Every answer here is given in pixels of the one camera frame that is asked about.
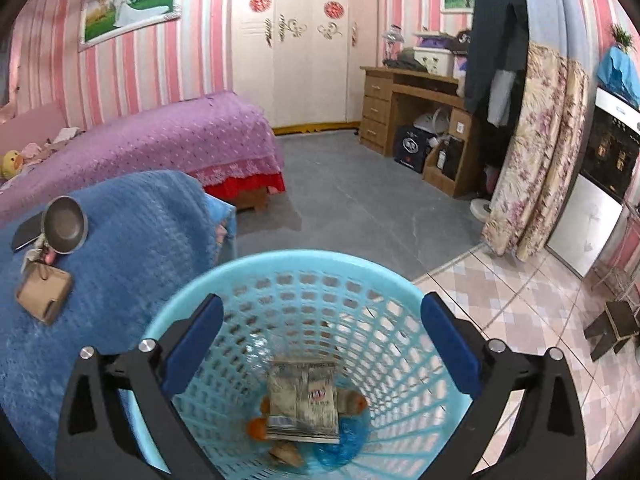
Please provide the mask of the tan phone case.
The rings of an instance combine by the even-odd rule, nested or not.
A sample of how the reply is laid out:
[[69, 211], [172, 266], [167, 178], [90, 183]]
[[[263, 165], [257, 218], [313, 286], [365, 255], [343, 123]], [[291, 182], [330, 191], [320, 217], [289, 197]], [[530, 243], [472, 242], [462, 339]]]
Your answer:
[[39, 322], [52, 325], [58, 318], [73, 286], [66, 271], [44, 263], [29, 263], [17, 289], [17, 303]]

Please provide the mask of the cream wardrobe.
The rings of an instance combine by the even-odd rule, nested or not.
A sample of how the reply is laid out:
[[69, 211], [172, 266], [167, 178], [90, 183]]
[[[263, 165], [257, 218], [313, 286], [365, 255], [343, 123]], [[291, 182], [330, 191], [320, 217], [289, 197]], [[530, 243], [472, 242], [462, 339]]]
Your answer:
[[360, 121], [378, 0], [231, 0], [233, 89], [284, 132]]

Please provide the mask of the printed snack wrapper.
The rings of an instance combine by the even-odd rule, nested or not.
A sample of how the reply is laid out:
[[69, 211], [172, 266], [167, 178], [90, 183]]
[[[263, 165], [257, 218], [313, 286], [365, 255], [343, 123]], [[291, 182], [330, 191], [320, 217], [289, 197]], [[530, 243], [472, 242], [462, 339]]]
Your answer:
[[337, 444], [336, 366], [326, 360], [277, 358], [267, 375], [266, 438]]

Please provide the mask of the light blue mesh basket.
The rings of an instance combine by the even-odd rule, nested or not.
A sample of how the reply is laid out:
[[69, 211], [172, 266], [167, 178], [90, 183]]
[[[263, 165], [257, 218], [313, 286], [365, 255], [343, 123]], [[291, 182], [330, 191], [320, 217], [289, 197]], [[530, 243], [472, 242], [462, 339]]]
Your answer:
[[[424, 330], [422, 292], [384, 266], [320, 250], [234, 260], [176, 292], [145, 336], [160, 338], [211, 294], [224, 320], [174, 407], [226, 479], [415, 479], [470, 406]], [[338, 384], [366, 398], [336, 463], [304, 444], [303, 467], [280, 465], [248, 436], [276, 356], [330, 360]]]

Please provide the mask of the white storage box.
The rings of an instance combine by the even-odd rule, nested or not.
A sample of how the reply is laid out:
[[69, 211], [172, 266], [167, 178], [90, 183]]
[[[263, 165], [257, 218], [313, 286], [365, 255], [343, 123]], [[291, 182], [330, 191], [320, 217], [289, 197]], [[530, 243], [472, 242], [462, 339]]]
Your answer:
[[451, 77], [454, 73], [454, 55], [448, 49], [414, 47], [413, 56], [429, 74]]

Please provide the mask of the purple dotted bedspread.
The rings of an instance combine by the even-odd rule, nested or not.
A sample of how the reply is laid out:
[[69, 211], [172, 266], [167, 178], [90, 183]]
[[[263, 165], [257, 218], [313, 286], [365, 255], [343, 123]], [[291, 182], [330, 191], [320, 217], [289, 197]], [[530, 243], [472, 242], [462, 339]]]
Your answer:
[[207, 193], [235, 200], [262, 188], [285, 192], [282, 169], [276, 137], [262, 110], [233, 92], [216, 92], [76, 136], [1, 192], [1, 223], [56, 196], [133, 172], [182, 171]]

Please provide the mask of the pink headboard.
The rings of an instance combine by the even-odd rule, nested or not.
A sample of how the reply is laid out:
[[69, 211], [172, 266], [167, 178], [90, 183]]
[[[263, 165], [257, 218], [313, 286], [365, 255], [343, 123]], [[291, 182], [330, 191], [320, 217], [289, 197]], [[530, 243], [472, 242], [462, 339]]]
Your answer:
[[42, 145], [53, 140], [67, 122], [57, 102], [29, 110], [0, 127], [0, 155], [21, 151], [29, 143]]

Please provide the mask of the black box under desk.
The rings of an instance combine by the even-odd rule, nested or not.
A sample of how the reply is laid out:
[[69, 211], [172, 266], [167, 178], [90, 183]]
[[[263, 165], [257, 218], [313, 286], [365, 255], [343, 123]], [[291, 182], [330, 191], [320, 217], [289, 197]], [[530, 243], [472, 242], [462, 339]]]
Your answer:
[[398, 126], [394, 135], [394, 161], [422, 174], [427, 155], [431, 153], [433, 133], [413, 126]]

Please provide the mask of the dark hanging coat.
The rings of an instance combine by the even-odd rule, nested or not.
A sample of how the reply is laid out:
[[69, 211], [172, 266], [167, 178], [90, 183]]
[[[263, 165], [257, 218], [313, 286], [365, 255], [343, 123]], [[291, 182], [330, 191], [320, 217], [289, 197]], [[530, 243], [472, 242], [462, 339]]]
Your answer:
[[526, 0], [475, 0], [466, 66], [464, 102], [468, 112], [484, 110], [496, 127], [509, 122], [516, 76], [526, 69]]

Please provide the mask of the black phone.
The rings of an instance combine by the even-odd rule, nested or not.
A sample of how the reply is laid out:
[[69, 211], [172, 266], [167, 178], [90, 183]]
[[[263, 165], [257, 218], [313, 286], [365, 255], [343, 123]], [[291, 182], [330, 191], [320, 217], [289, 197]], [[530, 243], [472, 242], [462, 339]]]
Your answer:
[[39, 211], [38, 214], [34, 214], [18, 226], [11, 242], [12, 252], [19, 252], [40, 237], [42, 232], [42, 217], [43, 212]]

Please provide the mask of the floral curtain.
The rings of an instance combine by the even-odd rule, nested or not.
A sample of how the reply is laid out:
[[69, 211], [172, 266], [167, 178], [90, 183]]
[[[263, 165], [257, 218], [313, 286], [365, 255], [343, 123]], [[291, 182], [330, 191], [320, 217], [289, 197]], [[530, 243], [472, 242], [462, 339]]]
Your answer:
[[547, 243], [578, 159], [588, 90], [582, 64], [529, 45], [520, 118], [482, 232], [494, 254], [526, 261]]

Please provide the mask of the framed wedding photo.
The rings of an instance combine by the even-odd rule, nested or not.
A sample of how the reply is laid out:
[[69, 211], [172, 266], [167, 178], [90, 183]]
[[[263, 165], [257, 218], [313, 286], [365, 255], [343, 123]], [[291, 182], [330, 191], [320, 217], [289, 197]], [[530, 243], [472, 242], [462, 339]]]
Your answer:
[[181, 15], [182, 0], [82, 0], [78, 51]]

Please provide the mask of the blue quilted blanket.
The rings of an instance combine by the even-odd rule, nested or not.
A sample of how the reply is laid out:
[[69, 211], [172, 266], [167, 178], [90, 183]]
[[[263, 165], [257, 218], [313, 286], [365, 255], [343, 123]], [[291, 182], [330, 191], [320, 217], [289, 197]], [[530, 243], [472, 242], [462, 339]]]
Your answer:
[[134, 348], [177, 290], [231, 257], [236, 233], [234, 207], [178, 171], [126, 174], [73, 196], [88, 236], [56, 262], [73, 286], [50, 326], [15, 300], [24, 256], [12, 238], [40, 209], [1, 227], [1, 407], [46, 474], [54, 471], [58, 414], [80, 349]]

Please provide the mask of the yellow duck plush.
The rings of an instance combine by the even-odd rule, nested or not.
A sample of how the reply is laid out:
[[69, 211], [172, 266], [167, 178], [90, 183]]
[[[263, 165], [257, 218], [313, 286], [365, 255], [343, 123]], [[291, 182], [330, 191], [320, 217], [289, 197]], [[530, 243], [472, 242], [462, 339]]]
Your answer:
[[11, 180], [17, 176], [24, 164], [24, 157], [18, 151], [8, 151], [1, 161], [1, 177], [3, 180]]

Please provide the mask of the pink steel-lined cup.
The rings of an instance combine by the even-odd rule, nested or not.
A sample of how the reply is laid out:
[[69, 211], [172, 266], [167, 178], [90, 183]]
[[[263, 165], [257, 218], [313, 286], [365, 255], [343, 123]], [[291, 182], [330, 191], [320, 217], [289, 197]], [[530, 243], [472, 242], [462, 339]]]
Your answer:
[[88, 236], [89, 222], [80, 203], [72, 196], [54, 198], [40, 212], [40, 234], [35, 242], [36, 260], [46, 262], [47, 255], [69, 255], [81, 248]]

